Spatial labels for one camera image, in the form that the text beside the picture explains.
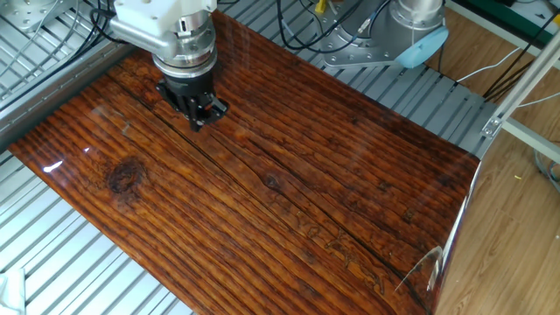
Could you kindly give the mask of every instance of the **wood knot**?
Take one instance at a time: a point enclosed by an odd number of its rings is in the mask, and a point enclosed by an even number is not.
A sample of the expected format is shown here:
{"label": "wood knot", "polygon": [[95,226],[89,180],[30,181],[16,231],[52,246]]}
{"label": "wood knot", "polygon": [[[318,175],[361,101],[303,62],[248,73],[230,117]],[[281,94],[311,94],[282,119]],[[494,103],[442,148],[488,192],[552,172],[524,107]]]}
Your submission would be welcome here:
{"label": "wood knot", "polygon": [[449,186],[451,181],[452,178],[449,175],[444,175],[437,179],[437,182],[443,187]]}
{"label": "wood knot", "polygon": [[317,235],[319,235],[319,228],[318,227],[312,227],[307,232],[307,237],[309,237],[309,238],[313,238]]}
{"label": "wood knot", "polygon": [[144,165],[134,157],[127,157],[107,176],[108,188],[113,193],[126,193],[142,182]]}
{"label": "wood knot", "polygon": [[411,223],[412,222],[412,218],[414,217],[414,214],[416,213],[416,211],[414,211],[413,209],[409,208],[406,213],[404,213],[404,215],[402,216],[402,219],[407,222],[407,223]]}
{"label": "wood knot", "polygon": [[386,193],[387,190],[391,187],[391,184],[387,183],[387,182],[381,182],[377,188],[379,188],[379,190],[381,190],[382,192]]}
{"label": "wood knot", "polygon": [[303,250],[302,257],[309,264],[314,264],[317,261],[317,257],[315,257],[315,255],[308,249]]}
{"label": "wood knot", "polygon": [[301,294],[305,294],[307,297],[311,297],[311,298],[322,298],[323,297],[317,290],[315,290],[315,288],[310,286],[307,282],[305,282],[301,279],[298,279],[296,281],[299,284],[299,292]]}
{"label": "wood knot", "polygon": [[276,178],[274,178],[274,176],[272,175],[267,175],[266,179],[264,180],[264,184],[268,187],[268,188],[278,188],[279,184]]}

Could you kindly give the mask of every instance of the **wooden board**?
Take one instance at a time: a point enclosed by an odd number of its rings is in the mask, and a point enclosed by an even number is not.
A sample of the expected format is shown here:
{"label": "wooden board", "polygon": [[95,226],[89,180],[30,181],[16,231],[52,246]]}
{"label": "wooden board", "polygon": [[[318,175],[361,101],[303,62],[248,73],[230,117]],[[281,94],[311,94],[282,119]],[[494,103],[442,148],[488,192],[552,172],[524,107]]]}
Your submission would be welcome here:
{"label": "wooden board", "polygon": [[220,13],[199,134],[136,52],[10,150],[198,314],[423,314],[476,157]]}

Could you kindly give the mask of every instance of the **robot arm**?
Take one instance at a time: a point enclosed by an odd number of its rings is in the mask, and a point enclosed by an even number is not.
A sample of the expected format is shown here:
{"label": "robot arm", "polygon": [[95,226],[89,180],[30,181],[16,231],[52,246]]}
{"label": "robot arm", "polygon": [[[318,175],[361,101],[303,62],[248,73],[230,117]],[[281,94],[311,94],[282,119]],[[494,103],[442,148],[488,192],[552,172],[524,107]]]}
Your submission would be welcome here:
{"label": "robot arm", "polygon": [[191,130],[222,118],[228,105],[214,92],[217,0],[115,0],[111,29],[150,53],[164,78],[156,90],[189,120]]}

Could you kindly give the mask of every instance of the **yellow cable tie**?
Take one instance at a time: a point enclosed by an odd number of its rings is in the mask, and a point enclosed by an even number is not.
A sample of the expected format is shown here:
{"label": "yellow cable tie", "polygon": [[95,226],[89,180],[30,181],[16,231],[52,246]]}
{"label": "yellow cable tie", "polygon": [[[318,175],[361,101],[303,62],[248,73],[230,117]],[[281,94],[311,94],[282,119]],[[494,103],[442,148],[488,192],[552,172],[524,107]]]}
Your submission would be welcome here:
{"label": "yellow cable tie", "polygon": [[325,13],[326,10],[326,0],[319,0],[317,5],[315,5],[315,12]]}

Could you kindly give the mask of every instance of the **white cloth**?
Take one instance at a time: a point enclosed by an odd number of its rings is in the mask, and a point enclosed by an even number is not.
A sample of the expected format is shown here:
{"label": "white cloth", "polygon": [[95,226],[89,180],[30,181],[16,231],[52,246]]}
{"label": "white cloth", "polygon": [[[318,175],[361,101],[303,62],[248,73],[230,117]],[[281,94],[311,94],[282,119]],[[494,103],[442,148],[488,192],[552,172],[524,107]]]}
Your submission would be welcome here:
{"label": "white cloth", "polygon": [[0,315],[25,315],[25,270],[0,274]]}

